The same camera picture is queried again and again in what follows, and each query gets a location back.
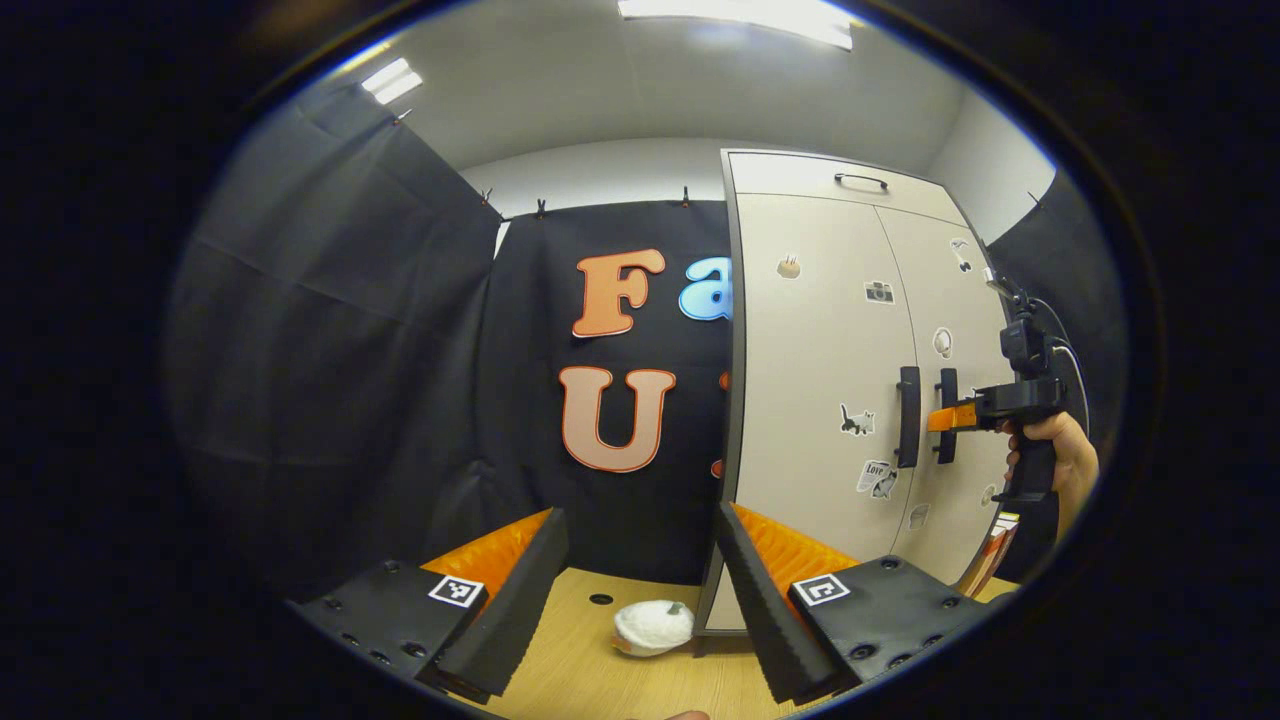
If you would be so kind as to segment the orange and white book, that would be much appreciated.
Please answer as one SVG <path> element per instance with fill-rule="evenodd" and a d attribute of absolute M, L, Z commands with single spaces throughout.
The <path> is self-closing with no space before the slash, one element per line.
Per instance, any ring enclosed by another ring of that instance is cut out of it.
<path fill-rule="evenodd" d="M 957 593 L 975 598 L 986 588 L 1012 543 L 1020 520 L 1020 515 L 1015 512 L 997 515 L 977 559 L 955 584 Z"/>

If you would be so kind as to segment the white round plush toy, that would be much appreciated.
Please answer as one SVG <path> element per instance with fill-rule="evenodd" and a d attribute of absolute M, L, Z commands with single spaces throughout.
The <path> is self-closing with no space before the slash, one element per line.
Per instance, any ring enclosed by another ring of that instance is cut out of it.
<path fill-rule="evenodd" d="M 694 612 L 684 602 L 650 600 L 631 603 L 614 614 L 612 647 L 631 657 L 667 653 L 692 638 Z"/>

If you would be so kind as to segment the cabinet door with camera sticker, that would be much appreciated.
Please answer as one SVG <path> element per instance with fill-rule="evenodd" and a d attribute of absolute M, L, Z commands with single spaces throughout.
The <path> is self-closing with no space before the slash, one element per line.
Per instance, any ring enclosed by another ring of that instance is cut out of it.
<path fill-rule="evenodd" d="M 877 210 L 736 197 L 727 500 L 856 560 L 888 553 L 911 474 L 899 470 L 900 372 L 916 364 L 899 266 Z M 870 284 L 893 295 L 872 301 Z"/>

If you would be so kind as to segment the large ceiling light panel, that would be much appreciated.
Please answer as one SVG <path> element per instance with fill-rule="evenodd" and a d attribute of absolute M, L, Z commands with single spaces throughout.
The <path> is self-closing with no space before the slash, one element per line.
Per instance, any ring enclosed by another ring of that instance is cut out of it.
<path fill-rule="evenodd" d="M 864 20 L 827 0 L 617 0 L 628 20 L 694 19 L 740 23 L 850 51 Z"/>

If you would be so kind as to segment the black door handle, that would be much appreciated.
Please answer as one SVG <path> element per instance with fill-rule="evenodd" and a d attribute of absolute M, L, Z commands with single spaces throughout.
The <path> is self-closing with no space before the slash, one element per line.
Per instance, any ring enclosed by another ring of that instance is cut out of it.
<path fill-rule="evenodd" d="M 896 383 L 900 402 L 899 446 L 893 451 L 897 468 L 914 468 L 918 462 L 922 420 L 922 374 L 919 366 L 901 366 Z"/>
<path fill-rule="evenodd" d="M 957 370 L 955 368 L 943 368 L 940 370 L 940 383 L 934 386 L 940 392 L 941 407 L 954 407 L 959 401 L 957 395 Z M 933 446 L 933 451 L 937 454 L 937 462 L 940 465 L 951 464 L 955 460 L 957 445 L 957 432 L 956 430 L 940 430 L 940 438 Z"/>

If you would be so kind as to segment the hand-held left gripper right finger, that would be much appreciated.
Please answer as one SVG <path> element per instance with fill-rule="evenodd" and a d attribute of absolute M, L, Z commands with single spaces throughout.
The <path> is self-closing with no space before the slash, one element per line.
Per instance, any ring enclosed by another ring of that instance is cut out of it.
<path fill-rule="evenodd" d="M 896 555 L 855 561 L 730 501 L 716 534 L 780 702 L 806 705 L 896 676 L 993 611 Z"/>

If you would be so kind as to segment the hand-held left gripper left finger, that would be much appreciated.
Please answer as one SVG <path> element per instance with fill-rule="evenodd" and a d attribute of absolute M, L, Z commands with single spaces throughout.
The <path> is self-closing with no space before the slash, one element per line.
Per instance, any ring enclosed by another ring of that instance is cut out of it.
<path fill-rule="evenodd" d="M 485 705 L 524 661 L 568 550 L 564 510 L 545 509 L 431 561 L 383 560 L 288 605 L 384 673 Z"/>

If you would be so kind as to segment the beige double-door shoe cabinet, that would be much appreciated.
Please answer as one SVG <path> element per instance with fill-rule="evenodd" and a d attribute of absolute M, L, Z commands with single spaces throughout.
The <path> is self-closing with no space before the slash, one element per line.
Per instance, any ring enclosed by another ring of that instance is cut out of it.
<path fill-rule="evenodd" d="M 870 205 L 877 210 L 877 213 L 879 209 L 887 208 L 934 218 L 960 225 L 966 232 L 972 233 L 977 241 L 977 247 L 984 256 L 986 268 L 988 266 L 986 246 L 972 229 L 961 208 L 955 202 L 952 195 L 942 184 L 937 184 L 932 181 L 915 176 L 899 174 L 879 167 L 859 165 L 837 158 L 746 149 L 724 150 L 722 154 L 722 169 L 724 176 L 724 191 L 730 222 L 730 275 L 733 282 L 733 310 L 730 316 L 732 327 L 730 402 L 732 393 L 731 378 L 735 373 L 733 315 L 742 306 L 735 293 L 735 272 L 741 265 L 739 258 L 741 247 L 736 210 L 736 197 L 740 193 L 774 193 L 814 199 L 832 199 L 845 202 Z M 835 182 L 833 176 L 840 172 L 878 177 L 890 183 L 890 190 L 887 192 L 881 192 L 876 188 L 865 186 L 859 187 L 856 184 L 838 184 Z M 869 300 L 881 302 L 886 302 L 893 296 L 887 286 L 878 283 L 870 284 L 867 290 L 867 295 Z M 901 290 L 895 296 L 908 306 L 902 282 Z M 739 442 L 740 424 L 731 418 L 728 405 L 728 429 L 724 459 L 726 477 L 723 480 L 722 495 L 730 483 L 728 465 L 730 461 L 737 455 Z"/>

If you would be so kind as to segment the small ceiling light panel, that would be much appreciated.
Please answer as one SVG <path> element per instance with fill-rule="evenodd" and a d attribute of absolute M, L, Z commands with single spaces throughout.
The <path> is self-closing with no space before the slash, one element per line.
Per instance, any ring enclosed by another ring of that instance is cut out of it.
<path fill-rule="evenodd" d="M 424 79 L 404 58 L 397 58 L 360 82 L 360 87 L 381 105 L 394 102 L 419 88 Z"/>

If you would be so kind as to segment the cabinet door with cherry sticker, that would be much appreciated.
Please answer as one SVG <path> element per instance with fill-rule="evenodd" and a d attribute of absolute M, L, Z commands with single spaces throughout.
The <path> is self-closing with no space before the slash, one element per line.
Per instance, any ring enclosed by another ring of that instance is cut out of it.
<path fill-rule="evenodd" d="M 998 347 L 1007 325 L 998 295 L 982 277 L 986 260 L 960 225 L 882 208 L 908 301 L 922 374 L 922 415 L 942 407 L 942 372 L 956 373 L 959 398 L 1014 379 Z M 954 585 L 965 575 L 998 511 L 991 500 L 1006 471 L 1007 441 L 988 430 L 956 436 L 954 460 L 940 461 L 940 433 L 922 432 L 906 516 L 893 553 Z"/>

